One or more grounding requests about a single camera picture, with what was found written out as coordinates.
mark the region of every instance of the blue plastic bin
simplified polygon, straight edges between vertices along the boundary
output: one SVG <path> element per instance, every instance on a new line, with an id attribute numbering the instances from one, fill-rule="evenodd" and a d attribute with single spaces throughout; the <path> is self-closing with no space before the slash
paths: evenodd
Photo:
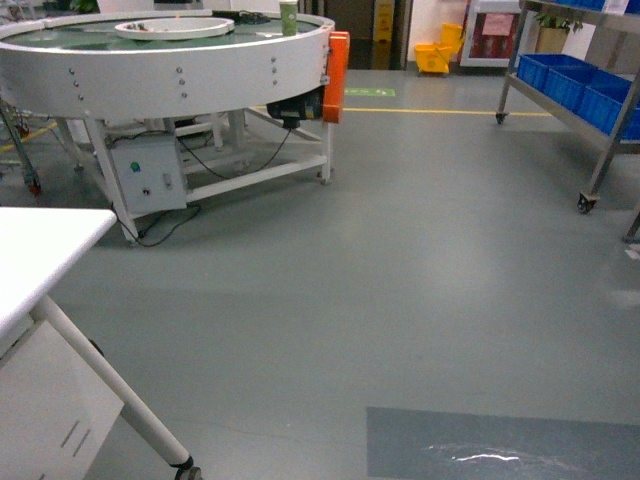
<path id="1" fill-rule="evenodd" d="M 604 0 L 578 0 L 576 6 L 587 10 L 601 11 L 604 7 Z"/>
<path id="2" fill-rule="evenodd" d="M 587 62 L 570 57 L 569 55 L 532 53 L 521 55 L 516 75 L 520 80 L 533 88 L 542 91 L 547 80 L 549 67 L 591 67 Z"/>
<path id="3" fill-rule="evenodd" d="M 587 85 L 599 88 L 629 88 L 627 80 L 589 66 L 550 68 L 542 91 L 568 110 L 576 112 Z"/>
<path id="4" fill-rule="evenodd" d="M 586 87 L 578 115 L 609 135 L 628 93 L 628 88 Z M 636 108 L 622 138 L 624 140 L 640 139 L 640 108 Z"/>
<path id="5" fill-rule="evenodd" d="M 625 13 L 640 14 L 640 0 L 629 0 Z"/>
<path id="6" fill-rule="evenodd" d="M 596 67 L 551 68 L 542 91 L 563 107 L 575 112 L 582 101 L 585 86 L 597 72 Z"/>

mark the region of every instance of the green floor sign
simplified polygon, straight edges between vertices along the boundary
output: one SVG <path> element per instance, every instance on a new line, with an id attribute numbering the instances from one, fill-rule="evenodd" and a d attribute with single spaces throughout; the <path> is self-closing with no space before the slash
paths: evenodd
<path id="1" fill-rule="evenodd" d="M 354 88 L 347 87 L 344 89 L 345 95 L 354 95 L 361 97 L 395 97 L 396 91 L 393 88 Z"/>

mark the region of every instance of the green plant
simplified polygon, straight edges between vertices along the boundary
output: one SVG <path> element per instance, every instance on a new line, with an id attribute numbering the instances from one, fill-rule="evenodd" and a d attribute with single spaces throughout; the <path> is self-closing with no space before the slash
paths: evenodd
<path id="1" fill-rule="evenodd" d="M 583 27 L 582 22 L 579 20 L 569 20 L 568 18 L 556 17 L 548 13 L 536 15 L 536 22 L 541 28 L 562 29 L 567 33 L 572 30 L 575 33 Z"/>
<path id="2" fill-rule="evenodd" d="M 71 10 L 78 13 L 98 13 L 98 0 L 73 0 Z"/>

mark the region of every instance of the white ring tray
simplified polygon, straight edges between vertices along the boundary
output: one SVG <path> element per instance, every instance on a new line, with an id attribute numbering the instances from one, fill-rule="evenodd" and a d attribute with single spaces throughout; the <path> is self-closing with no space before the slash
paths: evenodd
<path id="1" fill-rule="evenodd" d="M 234 29 L 233 20 L 226 18 L 153 18 L 120 23 L 116 34 L 132 40 L 187 40 L 218 37 Z"/>

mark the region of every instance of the orange panel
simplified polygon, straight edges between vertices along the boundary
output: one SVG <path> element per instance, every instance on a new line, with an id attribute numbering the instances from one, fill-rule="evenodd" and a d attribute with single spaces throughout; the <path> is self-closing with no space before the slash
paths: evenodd
<path id="1" fill-rule="evenodd" d="M 329 83 L 324 87 L 322 119 L 329 123 L 340 123 L 344 103 L 344 84 L 349 64 L 349 32 L 332 32 L 329 38 L 327 75 Z"/>

